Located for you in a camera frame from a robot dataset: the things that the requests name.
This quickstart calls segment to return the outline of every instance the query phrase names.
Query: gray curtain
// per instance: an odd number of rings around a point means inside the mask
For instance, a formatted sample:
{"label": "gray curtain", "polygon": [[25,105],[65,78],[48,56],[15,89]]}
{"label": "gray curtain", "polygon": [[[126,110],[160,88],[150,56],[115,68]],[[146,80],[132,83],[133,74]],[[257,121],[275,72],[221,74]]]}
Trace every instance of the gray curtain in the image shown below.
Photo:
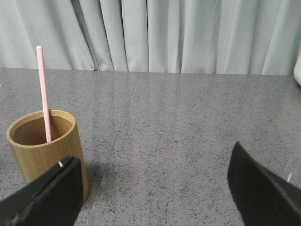
{"label": "gray curtain", "polygon": [[1,0],[0,67],[293,74],[300,0]]}

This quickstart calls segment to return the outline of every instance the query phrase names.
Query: gray countertop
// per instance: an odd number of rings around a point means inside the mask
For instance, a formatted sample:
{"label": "gray countertop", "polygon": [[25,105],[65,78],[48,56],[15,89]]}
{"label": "gray countertop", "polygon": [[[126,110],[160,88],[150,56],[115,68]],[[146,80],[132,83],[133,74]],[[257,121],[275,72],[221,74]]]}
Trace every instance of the gray countertop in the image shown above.
{"label": "gray countertop", "polygon": [[[76,225],[242,226],[236,141],[300,187],[293,76],[47,70],[49,107],[78,119],[91,192]],[[42,109],[35,69],[0,69],[0,198],[24,186],[5,133]]]}

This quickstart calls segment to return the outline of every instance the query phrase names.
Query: cup rim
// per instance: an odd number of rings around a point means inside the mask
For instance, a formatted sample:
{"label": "cup rim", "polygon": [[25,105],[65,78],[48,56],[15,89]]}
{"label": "cup rim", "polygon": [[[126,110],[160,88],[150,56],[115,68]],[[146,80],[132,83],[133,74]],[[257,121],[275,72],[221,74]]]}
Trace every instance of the cup rim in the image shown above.
{"label": "cup rim", "polygon": [[25,124],[29,121],[32,121],[32,120],[36,120],[38,118],[41,118],[43,117],[43,110],[41,111],[36,111],[36,112],[32,112],[32,113],[29,113],[27,115],[24,115],[22,116],[21,118],[15,120],[8,128],[8,130],[6,131],[6,138],[8,140],[8,142],[14,146],[18,146],[18,147],[42,147],[42,146],[45,146],[45,145],[50,145],[54,142],[57,142],[61,139],[64,139],[66,136],[68,136],[72,131],[73,129],[75,128],[76,124],[77,124],[77,120],[76,120],[76,117],[74,116],[74,114],[72,114],[71,112],[69,111],[66,111],[66,110],[62,110],[62,109],[50,109],[49,110],[49,115],[50,116],[62,116],[62,115],[57,115],[58,113],[63,113],[65,115],[68,115],[70,116],[70,118],[66,119],[68,120],[70,123],[71,123],[71,127],[70,129],[62,136],[60,136],[59,138],[55,139],[55,140],[52,140],[48,143],[43,143],[43,144],[39,144],[39,145],[22,145],[22,144],[19,144],[17,142],[15,142],[10,134],[13,130],[15,130],[17,127],[19,127],[20,125],[22,124]]}

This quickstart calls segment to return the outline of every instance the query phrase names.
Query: wooden cup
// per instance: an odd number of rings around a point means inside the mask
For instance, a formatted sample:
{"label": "wooden cup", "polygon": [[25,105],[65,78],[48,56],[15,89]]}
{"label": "wooden cup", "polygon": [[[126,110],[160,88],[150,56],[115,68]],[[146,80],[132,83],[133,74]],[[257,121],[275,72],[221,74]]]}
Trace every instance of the wooden cup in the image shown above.
{"label": "wooden cup", "polygon": [[81,160],[83,201],[89,194],[86,165],[81,149],[77,120],[64,110],[50,110],[52,141],[46,143],[43,111],[28,114],[11,124],[6,136],[26,184],[38,178],[62,158]]}

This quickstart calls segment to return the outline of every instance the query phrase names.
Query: pink stick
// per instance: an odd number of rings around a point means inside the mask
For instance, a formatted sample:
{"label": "pink stick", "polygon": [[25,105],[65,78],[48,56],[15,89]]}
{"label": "pink stick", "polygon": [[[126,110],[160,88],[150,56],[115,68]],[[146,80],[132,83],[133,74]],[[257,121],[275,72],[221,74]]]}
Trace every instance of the pink stick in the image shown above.
{"label": "pink stick", "polygon": [[37,57],[38,57],[38,66],[39,66],[39,74],[40,74],[40,85],[41,85],[41,93],[42,93],[46,141],[48,143],[51,141],[51,133],[50,133],[49,107],[48,107],[45,66],[44,66],[44,56],[43,56],[42,46],[37,46]]}

